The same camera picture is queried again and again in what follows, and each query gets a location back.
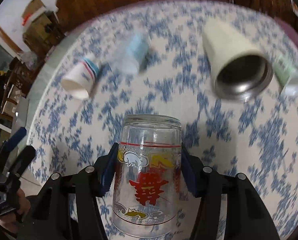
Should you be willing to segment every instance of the clear drinking glass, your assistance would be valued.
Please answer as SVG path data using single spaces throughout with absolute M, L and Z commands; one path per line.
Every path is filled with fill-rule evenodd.
M 123 233 L 153 238 L 176 223 L 181 123 L 151 114 L 124 119 L 113 192 L 113 223 Z

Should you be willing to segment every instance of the tablecloth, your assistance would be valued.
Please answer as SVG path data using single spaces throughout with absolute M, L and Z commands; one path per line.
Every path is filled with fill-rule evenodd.
M 298 224 L 298 96 L 281 96 L 276 77 L 257 98 L 218 99 L 210 84 L 210 65 L 201 33 L 209 17 L 225 21 L 273 55 L 290 57 L 298 68 L 295 45 L 273 19 L 247 8 L 205 0 L 165 0 L 123 8 L 97 18 L 80 35 L 46 87 L 31 125 L 28 144 L 37 156 L 30 165 L 43 184 L 53 172 L 73 174 L 119 142 L 127 114 L 162 114 L 182 123 L 189 152 L 219 173 L 243 172 L 264 201 L 281 238 Z M 146 71 L 114 73 L 106 62 L 132 32 L 148 36 Z M 92 52 L 103 63 L 94 95 L 74 99 L 60 85 L 79 57 Z M 129 239 L 112 223 L 113 187 L 98 199 L 110 239 Z M 225 230 L 225 195 L 217 239 Z M 188 239 L 199 199 L 182 182 L 175 228 L 163 239 Z M 71 203 L 71 213 L 76 213 Z

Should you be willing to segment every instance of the red chinese character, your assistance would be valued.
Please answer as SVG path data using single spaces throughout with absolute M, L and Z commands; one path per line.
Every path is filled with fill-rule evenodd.
M 155 205 L 159 194 L 164 192 L 160 189 L 162 185 L 168 183 L 167 180 L 161 180 L 159 173 L 152 172 L 140 172 L 137 178 L 137 182 L 129 181 L 130 185 L 136 189 L 136 199 L 143 206 L 146 205 L 146 201 L 149 200 L 149 204 Z

